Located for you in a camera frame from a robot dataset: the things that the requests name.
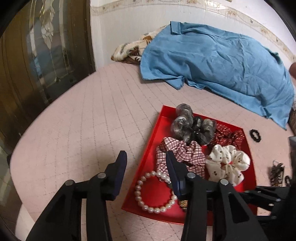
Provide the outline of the black plastic hair comb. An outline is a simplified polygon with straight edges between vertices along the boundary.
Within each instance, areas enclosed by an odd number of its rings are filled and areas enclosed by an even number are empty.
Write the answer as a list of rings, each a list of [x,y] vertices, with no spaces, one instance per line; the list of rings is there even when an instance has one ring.
[[[284,176],[285,167],[283,163],[273,160],[269,180],[272,187],[290,186],[290,177]]]

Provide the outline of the floral cream brown blanket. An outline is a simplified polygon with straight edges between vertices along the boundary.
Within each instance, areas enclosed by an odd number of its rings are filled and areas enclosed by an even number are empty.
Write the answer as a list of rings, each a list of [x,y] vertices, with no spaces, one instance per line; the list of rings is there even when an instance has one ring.
[[[143,52],[147,45],[166,26],[162,26],[152,32],[142,35],[137,41],[119,45],[111,56],[112,61],[140,65]]]

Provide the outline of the white dotted scrunchie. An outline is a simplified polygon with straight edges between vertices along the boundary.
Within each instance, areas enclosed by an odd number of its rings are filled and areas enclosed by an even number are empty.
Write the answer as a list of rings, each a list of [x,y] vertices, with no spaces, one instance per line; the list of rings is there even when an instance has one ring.
[[[233,145],[215,145],[206,156],[206,168],[209,181],[218,182],[226,179],[234,187],[244,180],[242,172],[250,166],[250,157],[243,151],[237,150]]]

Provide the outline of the striped beige brown pillow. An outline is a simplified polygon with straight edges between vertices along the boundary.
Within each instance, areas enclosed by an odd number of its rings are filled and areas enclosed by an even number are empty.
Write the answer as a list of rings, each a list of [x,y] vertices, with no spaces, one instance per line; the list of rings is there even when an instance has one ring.
[[[296,135],[296,111],[292,108],[288,119],[288,124],[293,133]]]

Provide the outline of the blue cloth sheet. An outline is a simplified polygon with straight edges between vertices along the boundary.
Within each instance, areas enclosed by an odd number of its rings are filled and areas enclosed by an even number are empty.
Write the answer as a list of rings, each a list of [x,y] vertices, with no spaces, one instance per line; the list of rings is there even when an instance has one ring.
[[[144,80],[209,89],[285,128],[295,97],[276,52],[257,40],[202,24],[170,22],[145,48]]]

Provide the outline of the dark wooden glass door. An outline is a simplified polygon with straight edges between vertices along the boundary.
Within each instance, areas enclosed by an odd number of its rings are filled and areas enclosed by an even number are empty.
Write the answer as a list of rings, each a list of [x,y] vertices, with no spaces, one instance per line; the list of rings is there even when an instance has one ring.
[[[90,1],[1,1],[1,147],[94,71]]]

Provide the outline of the pink white checked scrunchie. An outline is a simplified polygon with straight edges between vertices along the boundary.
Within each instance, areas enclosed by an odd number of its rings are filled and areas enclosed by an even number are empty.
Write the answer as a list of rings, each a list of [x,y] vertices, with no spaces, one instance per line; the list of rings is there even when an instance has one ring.
[[[201,146],[196,141],[189,145],[184,141],[172,137],[165,137],[156,148],[156,172],[164,173],[167,176],[166,153],[172,151],[179,163],[186,165],[189,172],[198,174],[205,178],[206,158]]]

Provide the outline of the red jewelry tray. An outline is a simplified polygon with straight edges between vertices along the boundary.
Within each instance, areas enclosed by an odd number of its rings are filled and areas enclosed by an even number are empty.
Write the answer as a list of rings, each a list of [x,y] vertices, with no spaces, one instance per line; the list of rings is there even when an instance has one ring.
[[[194,116],[210,118],[199,113],[194,113]],[[154,125],[154,128],[152,130],[152,134],[149,138],[147,147],[145,148],[144,155],[140,161],[138,170],[134,175],[133,182],[129,188],[129,191],[121,208],[127,212],[131,212],[133,214],[137,214],[139,216],[143,216],[153,220],[183,225],[185,222],[186,214],[179,208],[177,204],[175,204],[168,211],[161,214],[148,213],[147,211],[142,210],[142,208],[138,204],[136,204],[134,194],[135,186],[137,185],[137,181],[140,180],[140,177],[143,176],[143,174],[152,171],[156,167],[156,148],[164,137],[172,136],[170,126],[176,117],[176,108],[163,105],[157,118],[156,124]],[[243,131],[243,128],[241,127],[234,126],[229,123],[216,120],[214,118],[210,119],[217,121],[217,123],[219,124],[229,127],[233,132],[237,130]],[[241,149],[246,154],[248,154],[251,163],[250,167],[246,171],[242,172],[244,175],[244,180],[239,185],[234,187],[237,192],[253,190],[257,185],[252,156],[246,138],[242,143]],[[170,188],[167,186],[167,184],[165,182],[159,181],[156,177],[148,178],[148,180],[144,182],[144,187],[142,187],[140,192],[144,203],[152,207],[163,206],[169,200],[169,197],[171,195]]]

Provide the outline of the dark red patterned scrunchie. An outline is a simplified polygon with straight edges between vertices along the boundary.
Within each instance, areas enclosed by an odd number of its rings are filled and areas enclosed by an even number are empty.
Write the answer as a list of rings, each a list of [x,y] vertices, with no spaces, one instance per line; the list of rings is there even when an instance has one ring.
[[[245,140],[245,135],[242,130],[232,131],[229,127],[217,124],[214,137],[212,138],[208,147],[213,147],[215,145],[221,145],[222,147],[232,145],[237,150],[242,150],[241,146]]]

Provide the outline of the grey brown satin scrunchie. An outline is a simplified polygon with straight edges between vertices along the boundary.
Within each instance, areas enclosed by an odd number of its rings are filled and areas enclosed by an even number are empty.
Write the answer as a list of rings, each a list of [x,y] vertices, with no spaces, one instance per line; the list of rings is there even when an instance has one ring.
[[[177,117],[171,124],[171,132],[175,138],[186,142],[196,141],[200,146],[208,145],[214,138],[216,121],[194,116],[191,107],[185,103],[176,107]]]

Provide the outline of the pink quilted bed cover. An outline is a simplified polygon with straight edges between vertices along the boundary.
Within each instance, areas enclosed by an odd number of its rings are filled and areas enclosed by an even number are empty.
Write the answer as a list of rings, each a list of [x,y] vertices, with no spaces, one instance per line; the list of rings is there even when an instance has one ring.
[[[237,104],[187,85],[176,90],[162,81],[143,81],[135,65],[114,62],[80,81],[46,108],[27,129],[11,158],[11,176],[22,201],[16,236],[25,240],[34,222],[62,184],[81,182],[106,169],[119,151],[128,163],[119,196],[107,204],[114,240],[179,240],[180,225],[123,211],[145,146],[164,105],[186,103],[193,112],[261,135],[248,138],[258,185],[269,185],[273,160],[290,175],[288,138],[282,129]]]

